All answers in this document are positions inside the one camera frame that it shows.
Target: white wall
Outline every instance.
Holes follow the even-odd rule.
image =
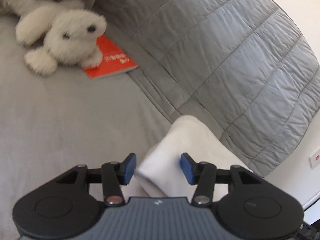
[[[313,204],[310,208],[308,208],[304,212],[304,221],[309,225],[313,224],[314,222],[319,220],[320,216],[320,201],[317,201]]]
[[[320,0],[274,0],[295,22],[320,60]],[[311,170],[309,156],[320,147],[320,113],[297,149],[267,180],[297,198],[304,207],[320,192],[320,165]]]

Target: gray quilted blanket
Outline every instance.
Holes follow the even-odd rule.
[[[192,114],[266,176],[320,106],[319,63],[272,0],[100,0],[153,59],[130,73],[173,122]]]

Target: logo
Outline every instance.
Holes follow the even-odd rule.
[[[160,199],[158,199],[157,201],[154,202],[154,204],[157,205],[157,206],[159,206],[159,205],[162,204],[162,203],[163,203],[163,201],[160,200]]]

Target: red book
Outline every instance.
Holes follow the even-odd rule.
[[[138,65],[123,53],[109,38],[101,36],[97,45],[102,52],[103,60],[97,68],[84,70],[90,78],[111,76],[133,70]]]

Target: blue finger pad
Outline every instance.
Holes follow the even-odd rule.
[[[137,157],[134,155],[131,160],[127,163],[125,171],[124,171],[124,185],[128,185],[132,176],[133,171],[137,167]]]
[[[193,175],[192,166],[188,159],[182,154],[180,159],[180,166],[183,171],[184,176],[186,177],[190,185],[194,185],[195,176]]]

